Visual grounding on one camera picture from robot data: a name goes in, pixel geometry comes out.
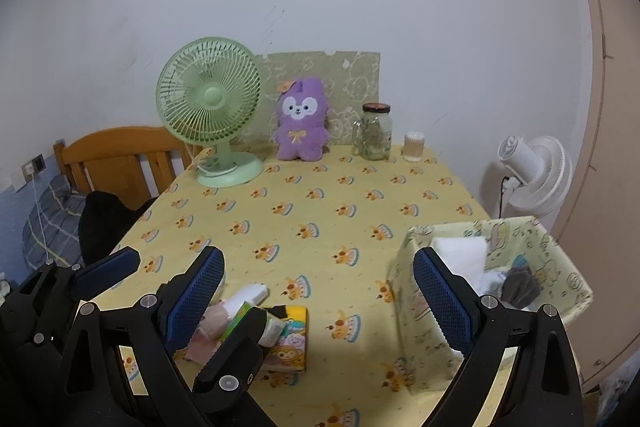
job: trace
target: green patterned board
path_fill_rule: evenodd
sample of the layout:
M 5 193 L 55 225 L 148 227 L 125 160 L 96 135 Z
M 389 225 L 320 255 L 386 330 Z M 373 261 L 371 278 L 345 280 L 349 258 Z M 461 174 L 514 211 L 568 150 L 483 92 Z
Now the green patterned board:
M 330 107 L 331 144 L 350 144 L 353 122 L 361 117 L 362 104 L 378 101 L 379 53 L 294 52 L 258 55 L 255 59 L 262 68 L 262 100 L 254 119 L 234 143 L 271 140 L 278 123 L 275 105 L 280 93 L 277 89 L 285 80 L 306 76 L 322 78 Z

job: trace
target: wall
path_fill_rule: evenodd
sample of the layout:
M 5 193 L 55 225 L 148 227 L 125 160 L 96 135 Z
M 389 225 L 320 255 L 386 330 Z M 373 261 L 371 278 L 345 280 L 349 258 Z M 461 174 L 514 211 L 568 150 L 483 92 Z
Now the wall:
M 550 134 L 577 158 L 591 79 L 586 0 L 0 0 L 0 180 L 121 124 L 158 124 L 165 61 L 204 35 L 257 54 L 382 54 L 394 140 L 408 130 L 491 209 L 508 134 Z
M 46 158 L 45 165 L 44 171 L 35 181 L 38 197 L 42 195 L 49 182 L 60 174 L 55 156 Z M 22 229 L 35 204 L 33 182 L 27 183 L 18 192 L 11 187 L 0 192 L 0 272 L 5 273 L 7 280 L 20 283 L 30 273 L 22 256 Z

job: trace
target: fan base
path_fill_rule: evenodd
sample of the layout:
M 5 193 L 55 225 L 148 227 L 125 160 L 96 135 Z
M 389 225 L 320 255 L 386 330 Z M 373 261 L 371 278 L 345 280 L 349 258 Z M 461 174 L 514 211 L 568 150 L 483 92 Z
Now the fan base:
M 232 152 L 231 160 L 237 166 L 231 172 L 216 176 L 198 170 L 196 180 L 205 187 L 233 187 L 250 182 L 262 172 L 262 161 L 249 152 Z

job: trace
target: purple plush toy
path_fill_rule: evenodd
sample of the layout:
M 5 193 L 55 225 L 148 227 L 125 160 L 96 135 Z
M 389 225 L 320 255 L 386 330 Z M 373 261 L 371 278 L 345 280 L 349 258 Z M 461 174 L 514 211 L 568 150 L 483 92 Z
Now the purple plush toy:
M 319 78 L 298 78 L 280 95 L 276 111 L 278 159 L 315 162 L 329 140 L 324 118 L 329 104 Z

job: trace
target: chair backrest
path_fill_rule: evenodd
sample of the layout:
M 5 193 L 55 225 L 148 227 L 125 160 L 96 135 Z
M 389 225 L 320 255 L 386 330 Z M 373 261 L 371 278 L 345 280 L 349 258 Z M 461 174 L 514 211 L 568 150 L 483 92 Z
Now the chair backrest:
M 53 150 L 60 172 L 72 186 L 88 194 L 93 185 L 93 190 L 115 194 L 131 209 L 151 197 L 139 156 L 148 159 L 158 193 L 175 179 L 171 151 L 180 152 L 184 168 L 191 164 L 185 144 L 164 127 L 115 127 L 88 134 L 68 147 L 56 143 Z

